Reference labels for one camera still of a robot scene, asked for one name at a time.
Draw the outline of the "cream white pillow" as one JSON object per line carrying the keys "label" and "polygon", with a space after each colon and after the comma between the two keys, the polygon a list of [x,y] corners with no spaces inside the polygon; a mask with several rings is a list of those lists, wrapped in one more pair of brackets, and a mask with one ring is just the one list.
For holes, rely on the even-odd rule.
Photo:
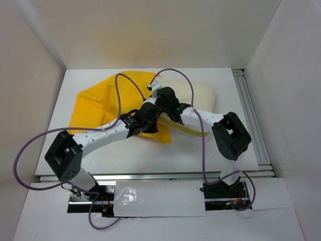
{"label": "cream white pillow", "polygon": [[[160,84],[162,87],[172,88],[175,92],[176,98],[180,103],[191,104],[191,102],[193,102],[195,108],[207,112],[214,111],[216,90],[214,87],[208,84],[197,82],[192,82],[192,84],[189,84],[187,81],[179,81],[159,76],[153,81],[152,84],[155,85],[156,83]],[[201,136],[201,129],[199,127],[194,127],[191,125],[183,126],[175,123],[170,120],[165,113],[163,113],[158,120],[161,124],[186,134],[197,137]]]}

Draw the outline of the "yellow printed pillowcase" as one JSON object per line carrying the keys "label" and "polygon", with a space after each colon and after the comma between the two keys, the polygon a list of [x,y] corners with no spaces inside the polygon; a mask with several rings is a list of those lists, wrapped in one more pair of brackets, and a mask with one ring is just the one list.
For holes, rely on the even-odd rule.
{"label": "yellow printed pillowcase", "polygon": [[[139,109],[143,103],[142,99],[150,96],[147,86],[154,77],[154,73],[123,71],[123,74],[134,81],[131,83],[123,76],[117,78],[121,112],[127,113],[133,109]],[[115,75],[112,75],[77,94],[69,126],[97,128],[113,121],[117,115],[118,99]]]}

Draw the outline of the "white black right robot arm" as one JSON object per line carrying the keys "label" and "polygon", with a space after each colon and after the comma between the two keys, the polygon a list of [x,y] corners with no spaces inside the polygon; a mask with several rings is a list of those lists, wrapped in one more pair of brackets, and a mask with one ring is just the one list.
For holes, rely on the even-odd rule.
{"label": "white black right robot arm", "polygon": [[[218,185],[221,195],[231,196],[240,182],[240,159],[251,143],[251,136],[234,112],[227,114],[211,113],[194,108],[193,105],[181,103],[174,90],[160,87],[152,91],[157,98],[156,105],[171,122],[180,126],[192,126],[200,129],[202,140],[202,174],[207,185]],[[217,150],[224,158],[225,166],[219,179],[209,182],[206,177],[206,140],[205,133],[211,132]]]}

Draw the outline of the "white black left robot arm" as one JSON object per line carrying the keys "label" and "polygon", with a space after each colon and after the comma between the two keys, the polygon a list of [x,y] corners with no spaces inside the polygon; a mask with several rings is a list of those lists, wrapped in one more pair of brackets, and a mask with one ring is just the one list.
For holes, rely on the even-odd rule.
{"label": "white black left robot arm", "polygon": [[87,200],[94,200],[105,191],[82,167],[82,159],[91,152],[116,141],[126,140],[143,132],[157,132],[159,111],[156,98],[144,101],[139,110],[122,114],[119,120],[103,125],[102,131],[69,134],[59,132],[45,154],[45,160],[62,183],[81,190]]}

